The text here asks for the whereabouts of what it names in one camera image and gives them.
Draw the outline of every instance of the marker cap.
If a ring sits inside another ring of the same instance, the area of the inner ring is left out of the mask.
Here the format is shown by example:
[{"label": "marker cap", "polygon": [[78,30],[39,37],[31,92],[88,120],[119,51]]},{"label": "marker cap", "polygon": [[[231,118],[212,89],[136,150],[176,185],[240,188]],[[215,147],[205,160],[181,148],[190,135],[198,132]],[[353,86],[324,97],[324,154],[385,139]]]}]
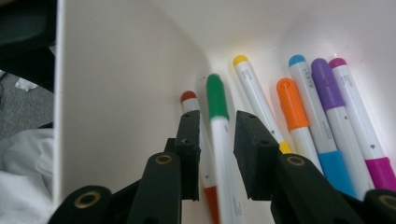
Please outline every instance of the marker cap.
[{"label": "marker cap", "polygon": [[227,111],[224,86],[218,74],[212,74],[207,78],[206,91],[210,119],[214,117],[230,119]]},{"label": "marker cap", "polygon": [[204,189],[207,205],[209,206],[210,216],[212,216],[213,224],[220,224],[219,207],[218,207],[218,191],[216,186]]},{"label": "marker cap", "polygon": [[323,169],[323,173],[332,186],[335,189],[356,198],[356,193],[353,189],[352,182],[350,181],[341,151],[337,150],[319,153],[318,158],[321,168]]},{"label": "marker cap", "polygon": [[197,95],[195,94],[195,92],[193,92],[193,91],[185,91],[181,95],[180,101],[181,101],[181,103],[183,103],[183,101],[190,100],[192,98],[197,98]]},{"label": "marker cap", "polygon": [[293,80],[288,77],[280,79],[276,84],[276,91],[289,131],[308,127],[309,122],[304,112],[303,102]]},{"label": "marker cap", "polygon": [[247,62],[248,58],[245,55],[238,55],[233,59],[233,66],[236,67],[239,63]]},{"label": "marker cap", "polygon": [[279,150],[282,152],[282,154],[293,153],[291,151],[289,142],[287,141],[283,141],[279,143]]},{"label": "marker cap", "polygon": [[347,62],[343,58],[335,58],[329,62],[331,68],[346,65]]},{"label": "marker cap", "polygon": [[306,62],[305,57],[301,54],[296,54],[289,59],[289,67],[292,67],[297,63],[304,63],[304,62]]},{"label": "marker cap", "polygon": [[337,82],[332,69],[324,59],[315,59],[312,64],[312,78],[317,87],[318,95],[323,109],[329,110],[339,106],[345,106],[346,103],[338,88]]},{"label": "marker cap", "polygon": [[396,178],[388,157],[366,161],[376,189],[396,191]]}]

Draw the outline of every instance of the mounting hole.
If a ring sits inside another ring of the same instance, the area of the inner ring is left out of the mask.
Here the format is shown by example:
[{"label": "mounting hole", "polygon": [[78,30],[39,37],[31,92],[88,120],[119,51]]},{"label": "mounting hole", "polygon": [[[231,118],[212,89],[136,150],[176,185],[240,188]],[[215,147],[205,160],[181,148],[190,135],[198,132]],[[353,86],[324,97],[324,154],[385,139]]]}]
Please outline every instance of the mounting hole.
[{"label": "mounting hole", "polygon": [[395,197],[388,195],[388,194],[383,194],[383,195],[378,196],[378,200],[385,206],[387,206],[393,210],[396,210],[396,198]]},{"label": "mounting hole", "polygon": [[97,190],[88,191],[78,196],[75,199],[76,208],[88,208],[99,202],[100,193]]},{"label": "mounting hole", "polygon": [[172,161],[172,157],[168,155],[161,155],[155,158],[155,161],[160,165],[165,165]]},{"label": "mounting hole", "polygon": [[303,159],[301,159],[300,157],[296,157],[296,156],[289,156],[287,158],[287,161],[290,164],[293,164],[295,166],[304,166],[305,165],[305,161],[303,161]]},{"label": "mounting hole", "polygon": [[143,224],[159,224],[160,220],[157,217],[146,217]]},{"label": "mounting hole", "polygon": [[192,141],[190,139],[188,139],[188,138],[185,138],[185,139],[181,139],[181,142],[185,143],[185,144],[188,144],[188,143],[191,143]]},{"label": "mounting hole", "polygon": [[267,141],[267,140],[261,140],[260,143],[263,144],[263,145],[265,145],[265,146],[267,146],[268,144],[270,144],[270,142]]}]

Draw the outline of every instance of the green marker cap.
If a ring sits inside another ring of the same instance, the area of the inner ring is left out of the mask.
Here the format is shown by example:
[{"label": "green marker cap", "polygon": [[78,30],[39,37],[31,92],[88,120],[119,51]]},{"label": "green marker cap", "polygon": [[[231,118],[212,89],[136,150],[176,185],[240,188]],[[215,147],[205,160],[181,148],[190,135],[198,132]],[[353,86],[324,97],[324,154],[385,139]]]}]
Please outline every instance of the green marker cap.
[{"label": "green marker cap", "polygon": [[227,112],[224,86],[218,74],[211,74],[206,82],[207,101],[209,103],[209,117],[224,117],[230,119]]}]

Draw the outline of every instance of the marker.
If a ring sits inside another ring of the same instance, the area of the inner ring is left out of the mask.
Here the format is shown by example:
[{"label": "marker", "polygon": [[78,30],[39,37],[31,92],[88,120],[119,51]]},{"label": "marker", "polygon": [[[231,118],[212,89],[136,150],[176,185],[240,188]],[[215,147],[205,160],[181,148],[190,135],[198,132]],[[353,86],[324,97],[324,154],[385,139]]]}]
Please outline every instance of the marker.
[{"label": "marker", "polygon": [[282,153],[291,153],[290,145],[285,141],[276,124],[274,115],[264,97],[262,88],[259,85],[259,81],[256,78],[248,58],[244,55],[236,56],[233,59],[233,67],[250,101],[254,114],[259,117],[268,131],[274,136],[275,140],[279,143],[279,149]]},{"label": "marker", "polygon": [[332,69],[324,59],[315,59],[312,64],[312,78],[318,95],[332,128],[335,144],[343,153],[353,188],[359,200],[374,188],[359,143],[350,124],[341,92],[338,89]]},{"label": "marker", "polygon": [[346,112],[358,138],[361,152],[366,160],[375,187],[396,191],[396,177],[390,166],[389,158],[384,155],[379,144],[373,124],[364,108],[347,62],[342,58],[336,58],[331,60],[329,64],[346,101]]},{"label": "marker", "polygon": [[277,82],[276,91],[297,153],[311,160],[323,173],[297,87],[290,78],[285,77]]},{"label": "marker", "polygon": [[223,83],[217,74],[206,82],[210,126],[215,154],[218,201],[221,223],[244,223],[233,167],[233,143]]},{"label": "marker", "polygon": [[[183,107],[184,113],[193,110],[201,110],[197,96],[193,91],[185,91],[181,95],[181,105]],[[200,114],[200,120],[201,122],[199,124],[199,147],[201,149],[201,159],[199,163],[199,171],[202,182],[204,184],[204,193],[206,195],[210,216],[212,217],[212,221],[214,224],[219,224],[218,194],[212,149],[208,141],[209,138],[207,137],[202,114]]]},{"label": "marker", "polygon": [[311,68],[305,57],[302,55],[291,57],[289,70],[303,101],[304,111],[309,121],[309,131],[314,140],[324,175],[335,189],[356,198],[342,153],[335,145],[332,130],[312,78]]}]

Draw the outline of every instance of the brass insert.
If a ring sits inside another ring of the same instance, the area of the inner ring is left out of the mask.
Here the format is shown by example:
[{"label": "brass insert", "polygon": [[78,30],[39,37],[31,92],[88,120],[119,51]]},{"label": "brass insert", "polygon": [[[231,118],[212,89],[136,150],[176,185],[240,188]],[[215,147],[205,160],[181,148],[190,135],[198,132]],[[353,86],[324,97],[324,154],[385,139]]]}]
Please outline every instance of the brass insert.
[{"label": "brass insert", "polygon": [[396,198],[388,194],[378,196],[378,200],[387,207],[396,210]]},{"label": "brass insert", "polygon": [[290,164],[296,165],[296,166],[304,166],[305,165],[305,161],[303,161],[300,157],[296,157],[296,156],[289,156],[287,158],[288,162]]},{"label": "brass insert", "polygon": [[88,208],[99,202],[100,193],[96,190],[88,191],[78,196],[75,200],[75,207]]},{"label": "brass insert", "polygon": [[168,155],[161,155],[155,158],[155,161],[160,165],[165,165],[172,161],[172,157]]}]

